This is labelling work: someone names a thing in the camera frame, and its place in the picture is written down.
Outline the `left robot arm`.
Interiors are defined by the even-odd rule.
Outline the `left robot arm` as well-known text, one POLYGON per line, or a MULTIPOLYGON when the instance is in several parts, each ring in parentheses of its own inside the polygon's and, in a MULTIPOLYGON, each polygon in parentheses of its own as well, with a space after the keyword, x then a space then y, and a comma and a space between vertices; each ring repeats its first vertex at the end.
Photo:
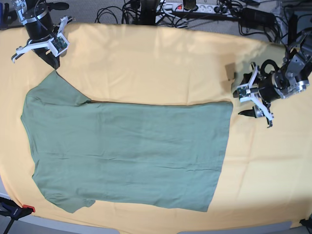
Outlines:
POLYGON ((250 73, 241 81, 232 84, 232 94, 240 102, 253 102, 252 109, 243 110, 239 115, 253 118, 265 117, 268 127, 273 126, 272 102, 301 93, 310 85, 312 73, 312 29, 299 32, 285 49, 282 66, 272 59, 261 66, 251 62, 250 73))

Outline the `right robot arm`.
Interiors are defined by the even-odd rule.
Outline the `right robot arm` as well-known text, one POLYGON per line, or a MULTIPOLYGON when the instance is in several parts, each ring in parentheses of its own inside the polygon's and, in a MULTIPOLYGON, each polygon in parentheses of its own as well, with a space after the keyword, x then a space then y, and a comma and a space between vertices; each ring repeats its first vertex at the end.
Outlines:
POLYGON ((26 28, 29 40, 24 47, 16 49, 16 53, 11 57, 12 62, 33 51, 52 68, 58 69, 60 56, 67 51, 70 44, 64 35, 64 28, 75 18, 64 16, 60 23, 54 24, 50 12, 67 10, 69 4, 45 0, 14 0, 13 6, 20 23, 26 28))

